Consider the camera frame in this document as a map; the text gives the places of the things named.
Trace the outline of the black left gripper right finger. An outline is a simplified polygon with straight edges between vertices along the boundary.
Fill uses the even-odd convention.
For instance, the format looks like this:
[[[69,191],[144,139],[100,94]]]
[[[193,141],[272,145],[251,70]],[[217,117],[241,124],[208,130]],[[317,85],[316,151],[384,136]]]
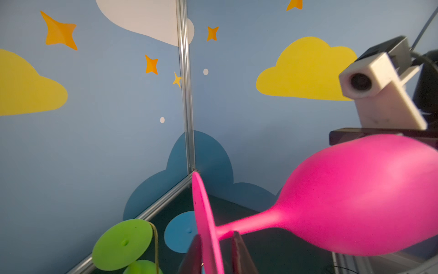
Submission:
[[[237,231],[232,235],[232,267],[234,274],[258,274],[252,257]]]

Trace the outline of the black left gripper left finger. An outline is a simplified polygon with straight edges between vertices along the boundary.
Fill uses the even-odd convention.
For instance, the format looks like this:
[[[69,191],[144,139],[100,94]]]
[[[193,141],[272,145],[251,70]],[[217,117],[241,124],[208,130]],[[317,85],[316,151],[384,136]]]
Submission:
[[[201,237],[196,235],[190,244],[189,250],[182,260],[178,274],[202,274],[202,246]]]

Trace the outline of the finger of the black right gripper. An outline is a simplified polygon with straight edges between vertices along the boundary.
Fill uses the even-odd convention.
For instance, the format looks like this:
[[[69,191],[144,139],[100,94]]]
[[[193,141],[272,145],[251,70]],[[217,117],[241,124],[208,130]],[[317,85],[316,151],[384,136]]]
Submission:
[[[340,143],[364,138],[372,135],[392,134],[409,137],[425,143],[434,149],[438,149],[438,130],[407,130],[407,129],[364,129],[364,128],[342,128],[329,133],[329,145],[334,146]]]

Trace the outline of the pink wine glass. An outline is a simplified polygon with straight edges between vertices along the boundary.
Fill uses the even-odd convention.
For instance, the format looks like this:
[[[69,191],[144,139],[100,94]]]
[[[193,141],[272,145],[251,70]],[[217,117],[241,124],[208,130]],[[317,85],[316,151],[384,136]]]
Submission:
[[[224,272],[220,240],[267,228],[335,253],[384,255],[437,235],[438,152],[393,134],[325,148],[293,171],[270,209],[222,226],[197,172],[192,195],[208,274]]]

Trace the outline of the front blue wine glass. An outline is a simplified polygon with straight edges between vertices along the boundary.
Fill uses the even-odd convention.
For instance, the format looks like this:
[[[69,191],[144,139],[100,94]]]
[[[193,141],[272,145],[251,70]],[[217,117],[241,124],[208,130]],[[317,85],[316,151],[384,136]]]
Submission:
[[[187,253],[197,234],[195,212],[187,211],[174,217],[168,223],[164,232],[164,241],[172,251]]]

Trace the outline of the front green wine glass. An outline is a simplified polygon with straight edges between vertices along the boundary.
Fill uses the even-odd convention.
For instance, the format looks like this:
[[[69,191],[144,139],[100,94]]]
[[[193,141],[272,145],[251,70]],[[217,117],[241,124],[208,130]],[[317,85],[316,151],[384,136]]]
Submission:
[[[140,257],[154,243],[154,234],[148,221],[130,219],[107,230],[92,250],[92,261],[103,271],[123,269],[125,274],[160,274],[155,261]]]

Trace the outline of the horizontal aluminium back rail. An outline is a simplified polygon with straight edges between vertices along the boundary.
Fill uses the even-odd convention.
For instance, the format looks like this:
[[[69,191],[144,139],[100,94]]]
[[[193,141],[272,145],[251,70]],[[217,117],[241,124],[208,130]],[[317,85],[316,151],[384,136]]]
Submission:
[[[175,200],[186,188],[189,188],[192,183],[193,172],[189,173],[182,181],[172,187],[167,193],[160,197],[156,202],[144,210],[136,218],[141,220],[150,221],[158,213],[160,213],[167,205]],[[96,267],[92,261],[92,255],[79,262],[75,267],[70,269],[67,274],[91,274]]]

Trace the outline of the right aluminium corner post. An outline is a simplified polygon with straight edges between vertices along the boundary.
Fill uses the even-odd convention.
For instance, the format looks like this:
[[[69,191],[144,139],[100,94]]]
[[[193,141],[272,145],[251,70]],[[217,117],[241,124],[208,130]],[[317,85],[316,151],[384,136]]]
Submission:
[[[176,1],[177,34],[179,42],[179,59],[181,74],[182,101],[184,104],[185,146],[188,173],[196,171],[195,130],[193,122],[193,100],[189,56],[189,28],[187,1]]]

